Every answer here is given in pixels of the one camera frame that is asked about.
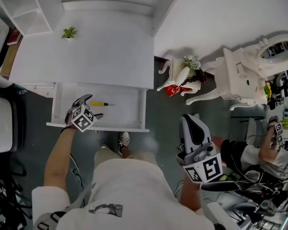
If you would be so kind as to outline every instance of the open drawer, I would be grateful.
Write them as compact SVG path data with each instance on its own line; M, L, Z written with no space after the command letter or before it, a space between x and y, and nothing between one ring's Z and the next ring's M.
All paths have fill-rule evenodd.
M105 102L115 106L90 106L93 114L103 113L89 129L106 131L149 132L145 129L146 90L142 88L91 83L57 83L48 126L65 127L66 112L85 94L89 102Z

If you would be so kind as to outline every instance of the screwdriver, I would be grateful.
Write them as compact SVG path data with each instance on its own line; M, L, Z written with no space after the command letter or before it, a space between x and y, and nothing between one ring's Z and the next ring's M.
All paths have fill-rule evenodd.
M100 106L104 106L104 105L114 105L114 104L109 104L109 103L105 103L105 102L90 102L90 105L100 105Z

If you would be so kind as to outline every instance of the person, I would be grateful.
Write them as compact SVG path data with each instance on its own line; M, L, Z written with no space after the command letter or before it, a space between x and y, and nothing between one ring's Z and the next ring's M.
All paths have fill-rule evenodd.
M250 166L260 165L260 168L270 175L286 181L288 180L288 151L283 148L275 149L274 133L275 126L271 125L261 148L248 145L245 140L231 141L221 137L211 137L211 140L220 149L224 165L234 172L245 173Z
M53 213L61 212L58 230L215 229L204 215L197 214L201 207L199 185L186 175L180 204L154 155L129 150L127 132L120 135L119 153L123 159L107 145L96 152L95 186L87 206L62 213L70 206L66 175L75 132L73 128L62 131L46 163L44 186L32 191L33 222L45 213L55 219Z

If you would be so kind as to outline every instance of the small green plant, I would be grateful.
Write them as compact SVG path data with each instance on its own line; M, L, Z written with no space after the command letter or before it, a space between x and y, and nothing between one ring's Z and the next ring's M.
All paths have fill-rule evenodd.
M63 31L64 31L64 34L62 35L62 37L61 38L74 38L75 37L75 35L77 34L77 32L78 31L76 31L75 30L76 29L76 27L73 27L73 26L71 26L70 28L68 28L68 29L64 29Z
M198 60L198 56L184 56L182 63L185 67L197 70L201 67L201 63Z
M264 86L264 93L268 99L268 101L270 101L271 96L272 96L272 91L271 91L271 86L270 83L266 82L265 86Z

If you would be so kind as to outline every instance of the red object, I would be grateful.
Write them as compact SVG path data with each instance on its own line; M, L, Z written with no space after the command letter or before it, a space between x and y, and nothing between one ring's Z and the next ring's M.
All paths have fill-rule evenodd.
M7 41L7 45L13 45L13 44L17 44L19 42L19 39L21 38L21 34L20 32L17 30L17 28L15 27L14 30L11 32L11 35Z
M181 86L177 86L175 84L173 85L170 85L170 86L167 86L164 88L165 91L168 93L168 95L171 97L175 94L177 94L179 91L188 91L190 90L189 88L184 88L184 87L181 87Z

